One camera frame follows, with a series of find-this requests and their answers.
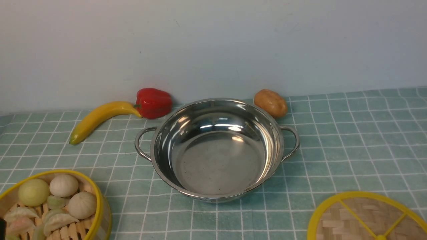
stainless steel pot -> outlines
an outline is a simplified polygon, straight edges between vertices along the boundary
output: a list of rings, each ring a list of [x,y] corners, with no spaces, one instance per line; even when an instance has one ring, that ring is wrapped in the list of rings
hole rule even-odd
[[[286,156],[282,130],[296,138]],[[155,132],[148,155],[139,141],[150,131]],[[135,148],[180,193],[226,202],[264,183],[299,148],[299,137],[257,106],[215,98],[185,105],[160,127],[143,129],[136,136]]]

banana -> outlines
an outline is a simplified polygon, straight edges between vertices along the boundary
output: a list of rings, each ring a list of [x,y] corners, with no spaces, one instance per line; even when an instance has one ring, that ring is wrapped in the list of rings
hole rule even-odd
[[[133,104],[129,102],[109,102],[95,108],[74,128],[70,136],[70,144],[76,145],[83,141],[93,130],[107,119],[117,115],[134,114],[142,117]]]

red bell pepper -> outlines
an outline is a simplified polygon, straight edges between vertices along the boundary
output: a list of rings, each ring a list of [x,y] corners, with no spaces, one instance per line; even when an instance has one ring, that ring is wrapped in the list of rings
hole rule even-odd
[[[135,108],[144,118],[159,118],[172,110],[172,98],[165,91],[155,88],[143,88],[136,94]]]

white wall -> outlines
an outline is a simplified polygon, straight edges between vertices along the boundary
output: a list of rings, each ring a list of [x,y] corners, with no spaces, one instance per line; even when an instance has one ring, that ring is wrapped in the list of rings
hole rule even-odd
[[[426,0],[0,1],[0,113],[427,85]]]

pot rim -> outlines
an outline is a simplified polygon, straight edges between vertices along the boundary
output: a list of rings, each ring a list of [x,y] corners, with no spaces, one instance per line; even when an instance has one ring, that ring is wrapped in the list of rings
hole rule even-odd
[[[201,194],[201,193],[195,193],[195,192],[191,192],[188,191],[178,185],[176,185],[175,183],[173,183],[172,181],[170,181],[164,174],[163,172],[160,170],[160,168],[158,167],[157,164],[157,160],[155,158],[155,155],[153,154],[155,152],[155,140],[158,137],[159,132],[164,128],[165,123],[175,114],[177,114],[180,111],[183,111],[184,109],[188,108],[189,106],[195,105],[195,104],[199,104],[202,102],[212,102],[212,101],[232,101],[232,102],[237,102],[237,103],[241,103],[244,105],[248,105],[251,106],[255,109],[257,109],[258,111],[260,111],[264,117],[270,122],[270,126],[273,127],[276,132],[278,134],[280,134],[280,137],[278,138],[279,140],[279,150],[277,152],[277,156],[276,156],[276,160],[275,160],[275,164],[271,167],[271,169],[269,170],[268,174],[266,174],[263,178],[259,179],[256,183],[254,183],[253,185],[240,190],[238,193],[232,193],[232,194],[220,194],[220,195],[209,195],[209,194]],[[153,134],[153,137],[151,139],[151,143],[150,143],[150,156],[151,156],[151,162],[153,164],[153,167],[156,171],[156,173],[160,176],[160,178],[165,181],[169,186],[171,186],[172,188],[176,189],[177,191],[179,191],[180,193],[187,195],[187,196],[191,196],[193,198],[197,198],[199,200],[205,200],[205,201],[210,201],[210,200],[221,200],[221,199],[228,199],[228,198],[236,198],[240,195],[243,195],[249,191],[254,190],[255,188],[259,187],[260,185],[262,185],[267,179],[269,179],[274,172],[277,170],[278,166],[281,163],[282,157],[283,157],[283,152],[284,152],[284,139],[283,139],[283,135],[282,135],[282,130],[279,126],[279,124],[276,122],[276,120],[270,115],[268,114],[265,110],[263,110],[262,108],[256,106],[255,104],[251,104],[251,103],[247,103],[244,102],[242,100],[237,100],[234,98],[207,98],[207,99],[202,99],[202,100],[198,100],[195,102],[191,102],[188,103],[182,107],[180,107],[179,109],[175,110],[168,118],[166,118],[159,127],[157,127],[156,131]]]

